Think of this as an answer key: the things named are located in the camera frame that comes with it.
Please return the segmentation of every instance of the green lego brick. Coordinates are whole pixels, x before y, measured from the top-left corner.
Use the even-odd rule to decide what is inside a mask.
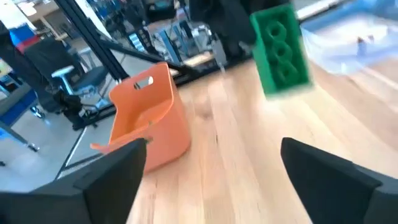
[[[250,20],[257,34],[253,56],[264,93],[271,95],[309,84],[293,6],[257,11]]]

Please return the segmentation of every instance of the green block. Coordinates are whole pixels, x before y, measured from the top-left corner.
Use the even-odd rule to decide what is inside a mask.
[[[253,56],[266,95],[310,83],[300,45],[300,27],[291,4],[250,16],[257,34]]]

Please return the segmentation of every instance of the black pole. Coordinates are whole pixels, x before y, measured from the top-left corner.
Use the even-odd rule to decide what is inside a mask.
[[[108,72],[115,80],[128,78],[129,75],[122,68],[110,49],[100,43],[97,28],[83,13],[75,0],[55,0],[59,8],[65,13],[69,21],[74,25],[89,47],[108,69]]]

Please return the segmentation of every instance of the chair armrest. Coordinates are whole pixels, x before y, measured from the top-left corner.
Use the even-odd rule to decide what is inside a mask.
[[[67,66],[65,68],[61,68],[61,69],[58,69],[57,71],[53,72],[51,74],[51,77],[53,77],[53,78],[56,78],[56,77],[62,78],[65,75],[69,74],[71,71],[73,71],[73,69],[75,69],[75,67],[73,65],[69,65],[69,66]]]

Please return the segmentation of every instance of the orange plastic basket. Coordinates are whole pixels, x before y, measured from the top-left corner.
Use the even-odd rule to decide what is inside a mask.
[[[139,88],[139,83],[148,79],[152,84]],[[180,157],[190,147],[183,103],[167,63],[125,79],[109,97],[117,109],[109,145],[91,144],[92,149],[107,154],[137,138],[146,138],[148,172]]]

